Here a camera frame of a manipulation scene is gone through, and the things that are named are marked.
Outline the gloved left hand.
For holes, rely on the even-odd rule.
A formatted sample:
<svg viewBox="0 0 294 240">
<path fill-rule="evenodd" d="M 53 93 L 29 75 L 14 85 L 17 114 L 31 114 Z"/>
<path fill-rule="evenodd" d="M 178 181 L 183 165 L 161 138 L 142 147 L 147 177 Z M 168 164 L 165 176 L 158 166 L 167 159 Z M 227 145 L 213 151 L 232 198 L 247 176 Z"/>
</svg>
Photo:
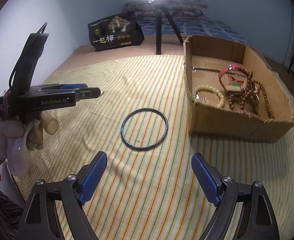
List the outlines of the gloved left hand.
<svg viewBox="0 0 294 240">
<path fill-rule="evenodd" d="M 58 127 L 58 121 L 46 111 L 27 125 L 0 118 L 0 165 L 6 161 L 11 174 L 24 176 L 31 164 L 31 152 L 44 147 L 43 133 L 53 135 Z"/>
</svg>

